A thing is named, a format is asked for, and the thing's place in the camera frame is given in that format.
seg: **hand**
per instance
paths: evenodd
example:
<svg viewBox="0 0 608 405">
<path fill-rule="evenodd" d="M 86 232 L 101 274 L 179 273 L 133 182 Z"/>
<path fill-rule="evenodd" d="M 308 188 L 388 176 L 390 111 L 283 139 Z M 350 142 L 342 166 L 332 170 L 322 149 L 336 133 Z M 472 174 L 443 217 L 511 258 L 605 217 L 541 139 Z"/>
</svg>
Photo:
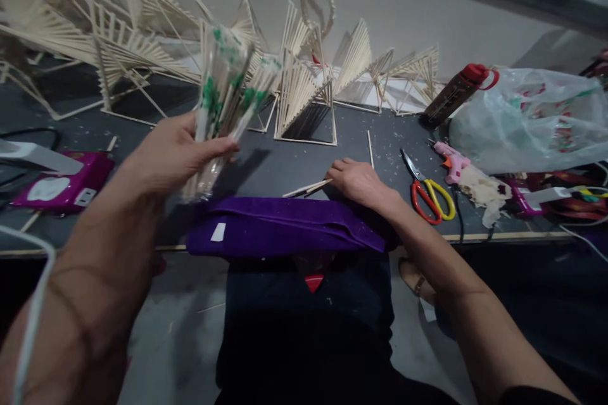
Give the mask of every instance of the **hand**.
<svg viewBox="0 0 608 405">
<path fill-rule="evenodd" d="M 350 158 L 336 160 L 326 178 L 333 179 L 332 184 L 344 196 L 377 212 L 392 201 L 401 199 L 397 191 L 380 180 L 368 163 Z"/>
<path fill-rule="evenodd" d="M 162 120 L 125 160 L 114 180 L 138 194 L 179 190 L 211 159 L 237 152 L 230 137 L 194 141 L 196 113 Z"/>
</svg>

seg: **scissor handle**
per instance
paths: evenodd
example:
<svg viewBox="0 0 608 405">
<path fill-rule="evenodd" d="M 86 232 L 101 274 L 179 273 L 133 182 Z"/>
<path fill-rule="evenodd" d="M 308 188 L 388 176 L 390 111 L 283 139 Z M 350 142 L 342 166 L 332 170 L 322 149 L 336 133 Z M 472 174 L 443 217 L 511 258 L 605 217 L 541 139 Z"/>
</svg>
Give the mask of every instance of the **scissor handle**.
<svg viewBox="0 0 608 405">
<path fill-rule="evenodd" d="M 429 217 L 420 208 L 420 205 L 418 204 L 418 195 L 419 194 L 422 196 L 422 199 L 424 200 L 424 202 L 431 208 L 431 211 L 433 211 L 433 214 L 436 217 L 435 220 L 432 219 L 431 217 Z M 441 223 L 441 221 L 443 219 L 442 214 L 441 214 L 441 209 L 437 205 L 435 205 L 435 203 L 431 200 L 431 198 L 426 194 L 426 192 L 422 188 L 422 185 L 420 184 L 419 180 L 416 180 L 412 184 L 412 204 L 414 205 L 414 208 L 420 214 L 420 216 L 423 219 L 425 219 L 426 221 L 428 221 L 430 224 L 439 225 Z"/>
<path fill-rule="evenodd" d="M 426 185 L 426 188 L 429 191 L 429 195 L 431 195 L 433 204 L 439 209 L 441 218 L 444 219 L 445 221 L 453 220 L 454 217 L 456 217 L 456 206 L 454 205 L 454 200 L 452 199 L 450 194 L 434 180 L 426 179 L 424 181 L 424 184 Z M 450 211 L 449 214 L 446 215 L 445 212 L 443 212 L 443 208 L 441 208 L 441 204 L 437 200 L 437 195 L 435 194 L 435 190 L 437 190 L 439 193 L 441 193 L 441 195 L 445 199 L 445 202 L 448 204 L 448 209 Z"/>
</svg>

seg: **work table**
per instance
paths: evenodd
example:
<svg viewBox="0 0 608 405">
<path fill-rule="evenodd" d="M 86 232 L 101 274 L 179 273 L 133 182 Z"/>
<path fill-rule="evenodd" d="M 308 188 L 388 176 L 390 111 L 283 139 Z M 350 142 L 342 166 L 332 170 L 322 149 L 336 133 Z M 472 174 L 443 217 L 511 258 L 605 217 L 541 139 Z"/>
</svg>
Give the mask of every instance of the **work table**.
<svg viewBox="0 0 608 405">
<path fill-rule="evenodd" d="M 168 115 L 188 111 L 196 99 L 196 88 L 193 86 L 179 87 L 169 83 L 152 86 L 151 90 L 161 93 L 164 90 L 164 96 L 170 96 L 175 101 L 175 106 L 163 107 Z M 66 120 L 53 121 L 41 106 L 13 84 L 5 84 L 2 91 L 4 132 L 35 127 L 55 128 L 62 134 L 59 151 L 106 150 L 112 138 L 117 136 L 116 145 L 111 152 L 117 167 L 152 128 L 149 125 L 102 113 L 98 109 L 92 109 Z M 134 94 L 124 101 L 127 109 L 130 109 L 129 106 L 133 106 L 134 102 L 138 103 L 136 106 L 143 106 L 146 103 L 143 98 L 137 100 L 138 96 Z M 85 97 L 80 94 L 73 96 L 80 103 L 91 103 L 95 97 L 98 95 L 95 95 L 94 88 L 91 89 L 91 94 Z M 154 98 L 159 97 L 162 95 L 155 93 Z M 145 119 L 152 122 L 160 119 L 158 114 L 150 114 L 149 111 L 145 115 Z M 441 166 L 444 159 L 435 153 L 428 143 L 429 138 L 440 139 L 439 133 L 428 132 L 422 128 L 416 116 L 395 117 L 388 109 L 377 115 L 342 106 L 335 108 L 335 116 L 338 131 L 337 147 L 276 141 L 272 134 L 274 120 L 271 121 L 266 134 L 246 132 L 241 141 L 238 161 L 222 174 L 218 192 L 237 196 L 281 197 L 299 187 L 323 180 L 335 159 L 348 156 L 357 161 L 369 162 L 368 130 L 376 172 L 383 182 L 399 191 L 406 201 L 411 201 L 412 176 L 400 157 L 400 147 L 410 155 L 427 178 L 432 178 L 447 188 L 444 181 L 447 169 Z M 317 131 L 326 135 L 328 128 L 331 128 L 330 113 L 321 122 Z M 42 142 L 45 136 L 41 134 L 31 138 L 23 136 L 18 140 L 39 140 L 40 144 L 50 143 L 50 141 Z M 327 194 L 325 190 L 321 190 L 309 197 L 327 199 Z M 481 223 L 484 209 L 475 208 L 463 194 L 459 195 L 459 206 L 464 220 L 465 241 L 485 240 L 488 230 Z M 190 214 L 190 208 L 179 204 L 179 195 L 171 196 L 167 204 L 167 218 L 158 233 L 156 245 L 164 249 L 175 249 L 175 246 L 178 246 L 178 249 L 183 248 L 180 246 L 184 244 Z M 6 208 L 0 213 L 0 224 L 19 229 L 31 216 L 31 211 Z M 76 219 L 77 216 L 74 215 L 64 218 L 42 215 L 28 232 L 50 241 L 56 247 L 61 247 L 70 235 Z M 436 228 L 449 241 L 458 241 L 460 233 L 458 216 L 452 221 L 442 222 Z M 547 237 L 563 238 L 564 233 L 556 231 L 543 218 L 526 222 L 502 217 L 496 224 L 493 240 L 538 240 Z M 33 248 L 35 247 L 22 241 L 6 236 L 0 237 L 0 251 L 4 252 L 5 256 L 18 254 L 15 251 Z"/>
</svg>

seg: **gray table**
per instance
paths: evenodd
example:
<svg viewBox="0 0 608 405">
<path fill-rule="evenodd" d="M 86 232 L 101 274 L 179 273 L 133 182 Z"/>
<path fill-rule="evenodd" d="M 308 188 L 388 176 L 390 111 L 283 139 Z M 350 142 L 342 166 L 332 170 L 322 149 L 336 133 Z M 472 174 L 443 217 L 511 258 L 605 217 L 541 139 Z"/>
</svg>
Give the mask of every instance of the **gray table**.
<svg viewBox="0 0 608 405">
<path fill-rule="evenodd" d="M 169 115 L 187 111 L 196 98 L 196 88 L 166 79 L 153 81 L 150 93 L 157 101 L 164 100 L 163 108 Z M 99 99 L 96 79 L 87 71 L 55 73 L 48 78 L 43 88 L 54 106 L 60 111 L 74 109 Z M 0 130 L 3 132 L 30 127 L 53 127 L 63 138 L 60 150 L 105 150 L 113 136 L 117 144 L 112 152 L 119 165 L 129 153 L 150 132 L 151 127 L 104 114 L 96 109 L 60 122 L 50 119 L 42 107 L 13 84 L 4 84 L 0 89 L 2 112 Z M 158 113 L 148 109 L 149 103 L 139 94 L 133 94 L 123 102 L 125 112 L 136 113 L 138 117 L 156 122 Z M 336 127 L 338 146 L 322 146 L 276 141 L 272 138 L 274 128 L 271 122 L 269 132 L 260 134 L 247 132 L 241 141 L 241 153 L 235 165 L 225 171 L 220 181 L 219 192 L 235 193 L 239 196 L 281 197 L 283 194 L 304 185 L 321 181 L 331 163 L 337 158 L 351 157 L 359 161 L 369 161 L 367 131 L 370 131 L 374 162 L 380 178 L 398 190 L 410 201 L 412 177 L 403 164 L 399 148 L 403 147 L 416 160 L 421 171 L 429 178 L 445 186 L 447 171 L 441 167 L 443 157 L 437 155 L 427 143 L 427 139 L 439 139 L 438 132 L 429 133 L 419 126 L 417 118 L 406 116 L 397 118 L 387 109 L 381 115 L 365 113 L 354 109 L 336 107 Z M 329 138 L 330 116 L 319 125 L 314 137 Z M 32 137 L 40 140 L 41 136 Z M 327 199 L 325 191 L 310 196 Z M 176 246 L 184 243 L 190 210 L 178 204 L 173 196 L 167 204 L 167 220 L 157 239 L 158 246 Z M 467 240 L 483 240 L 488 230 L 481 223 L 482 209 L 476 209 L 463 195 L 459 196 L 460 210 L 464 219 Z M 0 224 L 20 228 L 30 218 L 31 212 L 23 209 L 5 209 L 0 213 Z M 42 216 L 29 230 L 30 233 L 62 246 L 67 240 L 76 216 L 60 218 Z M 448 240 L 456 240 L 460 232 L 458 217 L 441 223 L 437 229 Z M 537 218 L 529 222 L 501 218 L 495 228 L 495 239 L 511 238 L 509 233 L 519 238 L 543 239 L 547 233 L 555 231 L 547 220 Z M 0 251 L 10 252 L 32 247 L 5 236 L 0 238 Z"/>
</svg>

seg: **brown bottle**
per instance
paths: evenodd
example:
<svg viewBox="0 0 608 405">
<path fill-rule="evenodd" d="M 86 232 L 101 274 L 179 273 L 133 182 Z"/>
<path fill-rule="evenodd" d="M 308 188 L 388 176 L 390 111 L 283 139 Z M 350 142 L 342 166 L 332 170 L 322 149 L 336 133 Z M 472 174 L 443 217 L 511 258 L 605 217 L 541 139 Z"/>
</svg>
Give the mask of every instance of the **brown bottle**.
<svg viewBox="0 0 608 405">
<path fill-rule="evenodd" d="M 495 75 L 494 81 L 482 90 L 491 89 L 498 82 L 498 72 L 496 70 L 492 70 L 492 72 Z M 490 70 L 485 66 L 469 63 L 449 81 L 448 85 L 426 108 L 420 117 L 420 123 L 427 128 L 435 129 L 439 127 L 456 109 L 479 90 L 489 74 Z"/>
</svg>

